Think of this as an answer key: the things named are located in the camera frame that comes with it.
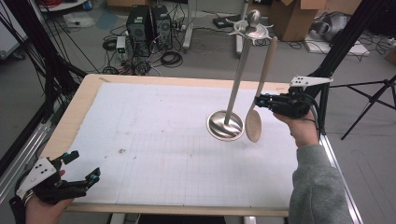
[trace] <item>human hand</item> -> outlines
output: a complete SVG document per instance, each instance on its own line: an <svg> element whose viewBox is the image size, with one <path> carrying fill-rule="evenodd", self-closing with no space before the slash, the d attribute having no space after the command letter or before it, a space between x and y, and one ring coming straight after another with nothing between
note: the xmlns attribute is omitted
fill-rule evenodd
<svg viewBox="0 0 396 224"><path fill-rule="evenodd" d="M73 202L74 199L62 200L55 205L43 203L33 195L26 204L27 224L56 224L59 222L64 209Z"/></svg>
<svg viewBox="0 0 396 224"><path fill-rule="evenodd" d="M300 119L292 119L276 113L274 113L274 116L289 126L290 133L294 137L297 147L319 144L317 126L311 110L305 117Z"/></svg>

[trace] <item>cardboard box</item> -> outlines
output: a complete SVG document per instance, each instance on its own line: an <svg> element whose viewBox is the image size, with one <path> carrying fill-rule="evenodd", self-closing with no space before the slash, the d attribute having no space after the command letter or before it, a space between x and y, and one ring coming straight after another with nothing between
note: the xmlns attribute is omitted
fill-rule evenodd
<svg viewBox="0 0 396 224"><path fill-rule="evenodd" d="M268 20L282 41L303 41L326 0L274 0Z"/></svg>
<svg viewBox="0 0 396 224"><path fill-rule="evenodd" d="M393 50L391 50L387 56L385 56L385 60L387 60L390 63L393 63L394 65L396 65L396 48L394 48Z"/></svg>
<svg viewBox="0 0 396 224"><path fill-rule="evenodd" d="M149 5L151 0L107 0L109 7L131 7L133 5Z"/></svg>
<svg viewBox="0 0 396 224"><path fill-rule="evenodd" d="M348 15L352 15L356 8L358 8L361 0L327 0L326 7L324 9L320 9L318 14L321 15L323 12L333 12L339 11L344 12Z"/></svg>

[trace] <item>camera tripod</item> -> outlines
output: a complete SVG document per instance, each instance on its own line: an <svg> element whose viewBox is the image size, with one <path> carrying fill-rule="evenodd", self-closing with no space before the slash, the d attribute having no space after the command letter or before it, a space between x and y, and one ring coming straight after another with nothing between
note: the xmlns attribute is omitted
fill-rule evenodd
<svg viewBox="0 0 396 224"><path fill-rule="evenodd" d="M381 105L385 105L389 108L392 108L394 110L396 110L396 92L395 92L395 81L396 81L396 75L391 78L390 80L384 79L382 81L374 81L374 82L362 82L362 83L355 83L355 84L346 84L346 85L338 85L338 86L331 86L330 88L338 88L338 87L348 87L350 89L352 89L353 91L367 97L369 99L369 105L367 106L366 109L364 109L364 111L361 113L361 115L358 117L358 119L355 121L355 123L352 124L352 126L348 129L348 131L344 134L344 136L341 138L341 140L344 140L347 135L352 131L353 128L355 128L355 126L358 124L358 122L363 118L363 116L369 111L369 109L375 104L375 103L379 103ZM363 85L371 85L371 84L384 84L384 86L379 89L379 91L377 91L374 95L369 95L367 93L364 93L362 91L359 91L357 89L354 88L354 86L363 86ZM392 94L393 94L393 104L394 105L389 105L383 101L379 100L379 97L381 97L381 95L388 89L388 88L392 89Z"/></svg>

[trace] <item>white mount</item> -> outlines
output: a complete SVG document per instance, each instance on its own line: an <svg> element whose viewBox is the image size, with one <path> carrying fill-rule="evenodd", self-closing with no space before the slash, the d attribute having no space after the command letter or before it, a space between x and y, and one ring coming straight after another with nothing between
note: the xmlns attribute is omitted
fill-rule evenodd
<svg viewBox="0 0 396 224"><path fill-rule="evenodd" d="M332 77L299 77L295 76L290 83L291 87L308 87L332 82Z"/></svg>
<svg viewBox="0 0 396 224"><path fill-rule="evenodd" d="M40 158L30 171L29 175L21 182L17 195L23 198L25 193L56 173L55 167L47 158Z"/></svg>

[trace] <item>computer tower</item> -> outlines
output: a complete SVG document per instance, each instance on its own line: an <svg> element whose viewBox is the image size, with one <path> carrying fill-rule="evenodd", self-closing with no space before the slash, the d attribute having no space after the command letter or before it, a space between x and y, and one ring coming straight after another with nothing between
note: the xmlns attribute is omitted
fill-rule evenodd
<svg viewBox="0 0 396 224"><path fill-rule="evenodd" d="M132 6L126 22L134 55L148 57L149 46L153 40L153 29L148 6Z"/></svg>
<svg viewBox="0 0 396 224"><path fill-rule="evenodd" d="M173 47L172 21L168 10L165 6L154 6L151 8L151 13L158 49L171 49Z"/></svg>

